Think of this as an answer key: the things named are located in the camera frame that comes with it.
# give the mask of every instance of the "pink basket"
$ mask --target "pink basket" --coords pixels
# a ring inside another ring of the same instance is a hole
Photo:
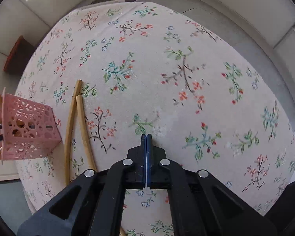
[[[46,157],[61,141],[50,106],[3,90],[2,160]]]

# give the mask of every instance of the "floral tablecloth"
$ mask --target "floral tablecloth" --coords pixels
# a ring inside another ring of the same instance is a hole
[[[65,137],[77,79],[99,170],[125,158],[151,133],[183,168],[206,169],[264,215],[295,170],[288,118],[255,69],[210,30],[151,2],[76,9],[30,59],[16,94],[53,108]],[[17,161],[36,210],[65,187],[64,146]],[[88,169],[79,123],[70,179]],[[173,235],[166,190],[127,190],[128,235]]]

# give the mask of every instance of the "round table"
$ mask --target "round table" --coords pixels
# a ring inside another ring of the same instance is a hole
[[[206,169],[264,215],[295,170],[288,118],[254,68],[186,16],[151,2],[76,9],[44,38],[16,95],[53,108],[65,138],[77,79],[98,170],[152,134],[184,169]],[[70,179],[88,169],[79,123]],[[65,187],[64,146],[17,161],[38,210]],[[127,190],[122,227],[131,236],[173,235],[166,190]]]

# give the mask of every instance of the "white tablecloth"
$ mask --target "white tablecloth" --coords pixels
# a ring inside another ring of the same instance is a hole
[[[99,170],[151,133],[169,159],[207,169],[262,215],[295,170],[288,118],[261,76],[214,33],[166,7],[70,12],[32,56],[17,95],[52,106],[64,139],[77,79]],[[74,180],[88,169],[77,122],[71,147]],[[38,210],[65,186],[63,144],[17,168]],[[166,190],[127,190],[122,227],[131,236],[173,235]]]

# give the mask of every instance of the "triangular cutout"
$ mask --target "triangular cutout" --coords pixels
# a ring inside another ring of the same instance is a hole
[[[243,209],[218,187],[212,187],[212,191],[226,219],[233,218],[243,212]]]
[[[63,220],[68,219],[80,190],[80,186],[72,188],[49,209],[49,212]]]

